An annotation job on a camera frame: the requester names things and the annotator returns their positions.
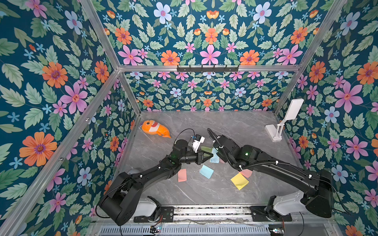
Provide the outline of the torn pink memo page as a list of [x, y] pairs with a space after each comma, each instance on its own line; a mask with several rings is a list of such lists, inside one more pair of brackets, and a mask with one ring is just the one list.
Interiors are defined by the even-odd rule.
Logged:
[[186, 182], [187, 181], [187, 170], [186, 169], [181, 169], [178, 172], [178, 182]]

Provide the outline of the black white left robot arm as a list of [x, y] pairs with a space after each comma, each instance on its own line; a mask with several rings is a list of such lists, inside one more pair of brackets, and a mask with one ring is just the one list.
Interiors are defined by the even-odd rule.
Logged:
[[151, 196], [148, 196], [149, 201], [141, 201], [142, 193], [152, 185], [174, 177], [183, 164], [201, 165], [212, 157], [211, 152], [195, 152], [186, 140], [178, 140], [173, 145], [171, 153], [157, 166], [136, 174], [120, 173], [97, 206], [118, 226], [135, 217], [142, 217], [151, 222], [159, 221], [160, 202]]

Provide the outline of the torn blue memo page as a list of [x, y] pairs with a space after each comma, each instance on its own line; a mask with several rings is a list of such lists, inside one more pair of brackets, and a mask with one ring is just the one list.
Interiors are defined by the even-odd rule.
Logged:
[[201, 169], [199, 170], [199, 173], [207, 179], [210, 179], [214, 173], [214, 170], [206, 165], [202, 165]]

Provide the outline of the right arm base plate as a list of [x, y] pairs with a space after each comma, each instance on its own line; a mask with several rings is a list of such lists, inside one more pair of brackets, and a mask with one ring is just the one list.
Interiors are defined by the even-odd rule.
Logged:
[[270, 206], [251, 206], [250, 211], [254, 222], [292, 222], [290, 214], [280, 215]]

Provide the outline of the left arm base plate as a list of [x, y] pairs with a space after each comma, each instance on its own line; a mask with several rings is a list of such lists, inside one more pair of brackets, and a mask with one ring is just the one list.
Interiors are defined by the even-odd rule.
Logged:
[[157, 207], [150, 216], [134, 217], [134, 223], [173, 222], [174, 207]]

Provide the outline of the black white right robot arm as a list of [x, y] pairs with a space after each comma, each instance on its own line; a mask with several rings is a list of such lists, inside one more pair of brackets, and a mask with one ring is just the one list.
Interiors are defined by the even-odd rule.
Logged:
[[300, 169], [281, 161], [251, 145], [238, 146], [232, 139], [207, 130], [213, 140], [213, 147], [224, 162], [237, 170], [261, 172], [275, 177], [298, 189], [299, 200], [294, 195], [272, 196], [270, 207], [273, 213], [288, 215], [307, 210], [322, 217], [330, 218], [333, 208], [333, 178], [327, 170], [315, 171]]

